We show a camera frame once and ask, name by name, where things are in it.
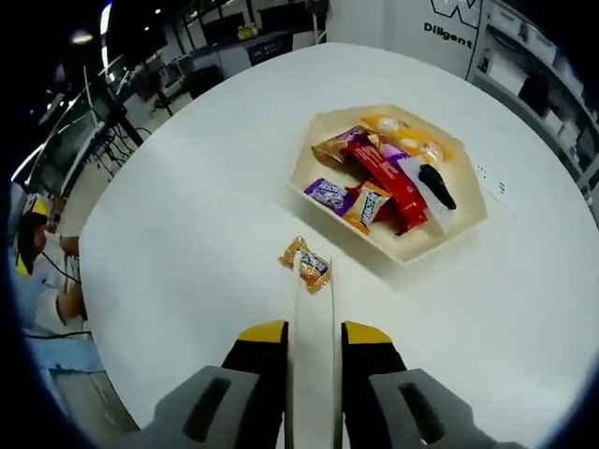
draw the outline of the snack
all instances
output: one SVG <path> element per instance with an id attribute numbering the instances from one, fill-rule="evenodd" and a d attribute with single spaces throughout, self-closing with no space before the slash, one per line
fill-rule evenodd
<path id="1" fill-rule="evenodd" d="M 364 182 L 356 187 L 345 187 L 347 194 L 352 198 L 352 204 L 358 199 L 362 185 L 364 185 Z M 398 215 L 397 204 L 394 201 L 387 201 L 374 216 L 373 223 L 386 222 L 395 219 Z"/>
<path id="2" fill-rule="evenodd" d="M 427 215 L 430 218 L 435 219 L 444 234 L 451 231 L 456 223 L 455 214 L 452 210 L 449 210 L 447 206 L 437 198 L 429 186 L 422 182 L 418 177 L 420 175 L 420 170 L 424 165 L 423 158 L 421 156 L 411 157 L 409 159 L 402 159 L 399 163 L 403 173 L 410 178 L 427 203 Z"/>
<path id="3" fill-rule="evenodd" d="M 352 196 L 343 187 L 328 182 L 324 178 L 314 181 L 304 190 L 304 193 L 320 204 L 333 209 L 340 217 L 347 212 L 354 202 Z"/>
<path id="4" fill-rule="evenodd" d="M 279 257 L 281 265 L 293 269 L 293 259 L 297 252 L 300 257 L 299 275 L 306 282 L 308 291 L 315 293 L 330 281 L 330 266 L 324 259 L 312 253 L 306 240 L 300 236 L 295 237 Z"/>
<path id="5" fill-rule="evenodd" d="M 383 114 L 367 115 L 361 118 L 377 133 L 393 138 L 396 144 L 412 156 L 423 156 L 427 164 L 438 164 L 451 159 L 452 154 L 431 135 Z"/>
<path id="6" fill-rule="evenodd" d="M 374 217 L 383 205 L 391 198 L 391 194 L 371 182 L 364 182 L 354 205 L 343 218 L 357 229 L 368 235 Z"/>
<path id="7" fill-rule="evenodd" d="M 403 218 L 401 232 L 427 221 L 427 204 L 414 183 L 398 167 L 393 166 L 375 147 L 350 145 L 347 153 L 356 158 L 385 190 L 393 195 Z"/>
<path id="8" fill-rule="evenodd" d="M 431 192 L 433 192 L 439 201 L 441 201 L 449 210 L 454 210 L 457 207 L 456 201 L 447 190 L 441 174 L 435 170 L 434 167 L 431 167 L 428 164 L 422 165 L 422 167 L 420 167 L 418 178 L 431 189 Z"/>
<path id="9" fill-rule="evenodd" d="M 399 148 L 394 147 L 393 145 L 391 145 L 389 143 L 384 143 L 381 146 L 381 149 L 382 149 L 381 154 L 383 154 L 383 157 L 385 159 L 387 159 L 394 166 L 398 166 L 399 161 L 401 161 L 402 159 L 407 159 L 409 157 L 412 157 L 409 153 L 403 152 Z"/>
<path id="10" fill-rule="evenodd" d="M 345 162 L 344 150 L 350 144 L 378 145 L 378 136 L 364 126 L 354 126 L 339 136 L 313 145 L 312 152 L 318 161 L 333 168 L 338 168 Z"/>

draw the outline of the computer monitor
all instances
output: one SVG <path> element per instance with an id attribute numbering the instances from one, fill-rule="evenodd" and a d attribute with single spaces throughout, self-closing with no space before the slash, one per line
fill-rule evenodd
<path id="1" fill-rule="evenodd" d="M 260 17 L 263 34 L 303 28 L 310 30 L 313 27 L 312 15 L 303 2 L 261 9 Z"/>
<path id="2" fill-rule="evenodd" d="M 244 25 L 245 19 L 240 12 L 217 21 L 202 23 L 206 44 L 215 45 L 238 40 L 239 28 Z"/>

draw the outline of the yellow snack wrapper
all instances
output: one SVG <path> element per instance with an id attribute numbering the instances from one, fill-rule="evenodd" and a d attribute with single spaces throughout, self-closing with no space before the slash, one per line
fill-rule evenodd
<path id="1" fill-rule="evenodd" d="M 422 156 L 426 164 L 436 166 L 453 157 L 453 154 L 431 135 L 405 122 L 383 114 L 366 115 L 361 120 L 377 133 L 392 138 L 392 143 L 412 156 Z"/>
<path id="2" fill-rule="evenodd" d="M 371 233 L 370 225 L 373 223 L 374 217 L 391 197 L 392 195 L 388 191 L 366 181 L 359 190 L 358 199 L 343 218 L 368 235 Z"/>
<path id="3" fill-rule="evenodd" d="M 315 293 L 330 281 L 330 266 L 324 259 L 310 251 L 306 240 L 301 236 L 295 237 L 279 257 L 281 265 L 293 269 L 296 252 L 299 252 L 300 257 L 299 275 L 306 282 L 308 291 Z"/>
<path id="4" fill-rule="evenodd" d="M 313 145 L 314 157 L 324 166 L 340 168 L 345 162 L 343 150 L 354 142 L 361 142 L 378 147 L 379 137 L 364 126 L 354 126 L 339 136 L 329 138 L 324 142 Z"/>

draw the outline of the desk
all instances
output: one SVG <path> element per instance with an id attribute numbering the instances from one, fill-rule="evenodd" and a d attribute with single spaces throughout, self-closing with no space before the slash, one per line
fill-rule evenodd
<path id="1" fill-rule="evenodd" d="M 392 103 L 464 142 L 513 192 L 408 268 L 365 268 L 291 211 L 285 182 L 320 111 Z M 99 353 L 140 426 L 167 392 L 220 365 L 246 327 L 289 318 L 297 235 L 335 263 L 343 320 L 387 332 L 500 441 L 561 422 L 599 349 L 599 232 L 553 152 L 471 84 L 395 53 L 325 44 L 226 80 L 148 138 L 81 235 Z"/>

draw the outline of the hexagonal tray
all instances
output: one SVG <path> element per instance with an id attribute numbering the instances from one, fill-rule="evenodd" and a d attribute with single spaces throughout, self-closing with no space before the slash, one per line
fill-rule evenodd
<path id="1" fill-rule="evenodd" d="M 358 184 L 358 181 L 351 176 L 320 164 L 314 157 L 312 146 L 337 136 L 352 126 L 364 125 L 360 117 L 367 114 L 385 114 L 406 122 L 431 134 L 439 143 L 452 151 L 454 157 L 449 161 L 442 162 L 437 167 L 446 182 L 447 189 L 458 205 L 458 208 L 452 212 L 454 214 L 452 226 L 445 233 L 438 222 L 427 213 L 428 222 L 402 236 L 396 236 L 393 228 L 388 223 L 373 224 L 370 235 L 366 236 L 337 216 L 332 210 L 303 193 L 303 190 L 310 183 L 321 177 L 341 186 Z M 313 204 L 315 208 L 323 210 L 339 226 L 350 229 L 400 264 L 413 261 L 487 218 L 487 208 L 478 185 L 475 169 L 470 162 L 468 153 L 464 150 L 463 144 L 435 125 L 392 105 L 333 110 L 314 116 L 306 131 L 306 138 L 288 185 L 294 192 Z"/>

